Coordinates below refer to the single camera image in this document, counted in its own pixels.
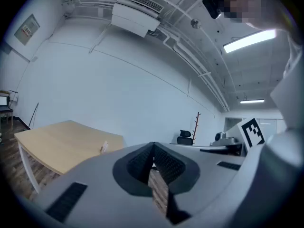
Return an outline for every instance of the air conditioner vent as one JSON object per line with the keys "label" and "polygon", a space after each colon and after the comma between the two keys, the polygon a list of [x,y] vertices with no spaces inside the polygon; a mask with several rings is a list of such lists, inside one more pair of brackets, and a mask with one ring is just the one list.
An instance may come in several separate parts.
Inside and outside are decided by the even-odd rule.
{"label": "air conditioner vent", "polygon": [[136,2],[136,3],[139,3],[157,13],[161,13],[161,11],[163,10],[163,6],[156,3],[156,2],[153,2],[151,0],[130,0],[130,1],[133,1],[133,2]]}

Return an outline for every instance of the white table leg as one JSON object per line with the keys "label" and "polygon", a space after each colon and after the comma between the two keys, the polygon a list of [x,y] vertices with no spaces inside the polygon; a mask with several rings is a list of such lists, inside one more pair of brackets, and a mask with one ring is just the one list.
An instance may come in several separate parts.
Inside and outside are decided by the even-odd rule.
{"label": "white table leg", "polygon": [[23,162],[23,165],[24,165],[24,169],[27,172],[28,178],[29,178],[30,182],[32,183],[32,185],[34,186],[34,189],[36,190],[36,192],[39,193],[40,192],[40,187],[39,187],[39,185],[36,181],[36,178],[34,176],[34,173],[33,173],[32,169],[30,167],[27,152],[21,147],[20,143],[18,143],[18,146],[19,146],[21,159],[22,159],[22,162]]}

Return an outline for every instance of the black chair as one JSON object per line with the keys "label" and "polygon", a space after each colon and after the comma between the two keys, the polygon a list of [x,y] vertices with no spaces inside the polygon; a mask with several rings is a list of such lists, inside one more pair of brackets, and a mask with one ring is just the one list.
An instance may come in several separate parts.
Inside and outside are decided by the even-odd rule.
{"label": "black chair", "polygon": [[177,137],[177,144],[193,145],[193,139],[189,137],[191,137],[191,133],[189,131],[181,130],[180,136]]}

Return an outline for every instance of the laptop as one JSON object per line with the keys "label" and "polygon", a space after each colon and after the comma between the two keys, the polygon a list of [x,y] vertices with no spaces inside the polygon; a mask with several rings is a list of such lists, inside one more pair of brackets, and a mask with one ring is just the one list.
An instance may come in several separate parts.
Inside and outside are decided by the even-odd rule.
{"label": "laptop", "polygon": [[10,99],[7,96],[0,96],[0,113],[12,112],[9,108]]}

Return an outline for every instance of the wooden floor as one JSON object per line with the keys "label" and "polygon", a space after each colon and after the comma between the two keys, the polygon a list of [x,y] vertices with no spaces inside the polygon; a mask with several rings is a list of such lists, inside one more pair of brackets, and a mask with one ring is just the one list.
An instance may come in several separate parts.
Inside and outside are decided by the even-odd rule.
{"label": "wooden floor", "polygon": [[[32,184],[29,181],[28,175],[25,172],[21,156],[19,153],[18,142],[14,137],[15,133],[24,130],[24,126],[17,120],[14,120],[13,130],[8,124],[2,123],[2,144],[0,145],[0,164],[7,182],[16,194],[26,197],[29,200],[37,195]],[[40,164],[28,154],[28,160],[33,170],[34,176],[43,189],[52,180],[59,175],[49,170],[47,167]],[[158,171],[151,170],[149,184],[153,189],[153,197],[156,206],[163,214],[167,210],[168,186],[160,176]]]}

